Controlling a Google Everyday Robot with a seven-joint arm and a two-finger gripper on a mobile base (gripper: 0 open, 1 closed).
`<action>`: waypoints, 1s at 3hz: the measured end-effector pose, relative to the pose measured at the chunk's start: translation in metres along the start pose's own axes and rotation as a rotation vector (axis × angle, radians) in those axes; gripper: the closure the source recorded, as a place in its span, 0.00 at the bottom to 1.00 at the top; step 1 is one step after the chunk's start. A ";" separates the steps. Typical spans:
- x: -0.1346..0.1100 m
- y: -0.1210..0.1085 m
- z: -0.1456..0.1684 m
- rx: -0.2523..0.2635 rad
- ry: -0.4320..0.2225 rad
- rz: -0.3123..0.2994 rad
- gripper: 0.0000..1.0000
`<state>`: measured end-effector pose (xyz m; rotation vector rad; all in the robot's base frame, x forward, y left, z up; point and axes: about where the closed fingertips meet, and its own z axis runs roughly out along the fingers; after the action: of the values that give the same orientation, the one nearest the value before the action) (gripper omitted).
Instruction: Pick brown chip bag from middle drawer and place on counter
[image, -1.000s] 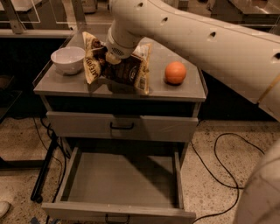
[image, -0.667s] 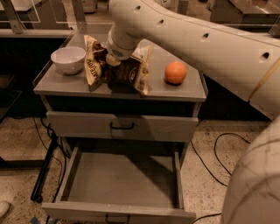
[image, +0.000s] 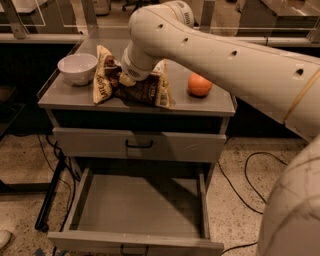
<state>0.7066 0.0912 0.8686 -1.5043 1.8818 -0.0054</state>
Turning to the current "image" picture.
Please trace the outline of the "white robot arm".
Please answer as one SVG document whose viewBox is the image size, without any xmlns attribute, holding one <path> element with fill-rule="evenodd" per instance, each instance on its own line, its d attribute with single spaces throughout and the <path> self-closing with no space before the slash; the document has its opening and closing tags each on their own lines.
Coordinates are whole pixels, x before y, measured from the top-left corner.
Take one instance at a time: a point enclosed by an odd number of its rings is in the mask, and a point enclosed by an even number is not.
<svg viewBox="0 0 320 256">
<path fill-rule="evenodd" d="M 273 186 L 256 256 L 320 256 L 320 60 L 204 33 L 193 22 L 182 1 L 135 11 L 123 71 L 141 81 L 170 59 L 307 140 Z"/>
</svg>

